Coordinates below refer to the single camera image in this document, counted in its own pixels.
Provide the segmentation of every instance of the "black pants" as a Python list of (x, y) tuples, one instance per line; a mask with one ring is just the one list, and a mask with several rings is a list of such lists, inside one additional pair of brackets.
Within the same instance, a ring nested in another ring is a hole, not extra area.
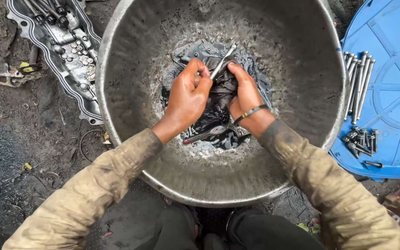
[(256, 209), (233, 215), (228, 225), (227, 242), (215, 234), (208, 234), (203, 238), (203, 244), (196, 244), (194, 234), (195, 221), (191, 212), (183, 205), (173, 204), (161, 214), (155, 236), (136, 250), (325, 250), (287, 219)]

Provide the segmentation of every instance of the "left hand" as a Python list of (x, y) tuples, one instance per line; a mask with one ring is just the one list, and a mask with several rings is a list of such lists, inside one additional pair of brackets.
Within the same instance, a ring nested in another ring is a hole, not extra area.
[(208, 67), (194, 58), (174, 80), (163, 118), (152, 128), (163, 144), (185, 131), (202, 115), (213, 81)]

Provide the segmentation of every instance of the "hand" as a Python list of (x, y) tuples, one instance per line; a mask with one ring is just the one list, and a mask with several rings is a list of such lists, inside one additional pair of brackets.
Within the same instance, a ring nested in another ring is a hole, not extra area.
[(174, 80), (163, 118), (152, 128), (163, 144), (172, 140), (202, 115), (213, 81), (208, 67), (194, 58)]
[[(229, 104), (231, 116), (236, 120), (245, 112), (263, 105), (263, 101), (253, 78), (240, 65), (230, 63), (228, 69), (236, 76), (239, 83), (237, 97)], [(274, 120), (275, 116), (268, 109), (261, 109), (243, 118), (239, 125), (251, 132), (256, 138), (260, 138)]]

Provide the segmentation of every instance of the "right hand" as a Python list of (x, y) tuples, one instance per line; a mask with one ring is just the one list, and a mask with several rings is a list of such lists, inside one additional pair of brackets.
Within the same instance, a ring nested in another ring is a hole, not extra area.
[[(229, 111), (234, 120), (245, 112), (263, 105), (259, 90), (253, 78), (238, 64), (229, 63), (228, 69), (236, 76), (239, 83), (237, 96), (229, 104)], [(239, 125), (256, 138), (260, 138), (269, 125), (275, 120), (275, 116), (268, 109), (261, 109), (243, 118)]]

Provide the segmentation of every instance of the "beige jacket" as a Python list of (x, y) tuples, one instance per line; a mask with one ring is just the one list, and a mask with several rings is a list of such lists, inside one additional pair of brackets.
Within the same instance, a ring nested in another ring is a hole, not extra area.
[[(280, 120), (259, 140), (322, 213), (338, 249), (400, 250), (400, 228), (376, 198), (327, 152)], [(55, 191), (5, 242), (3, 250), (84, 249), (90, 226), (119, 202), (161, 151), (150, 130), (99, 156)]]

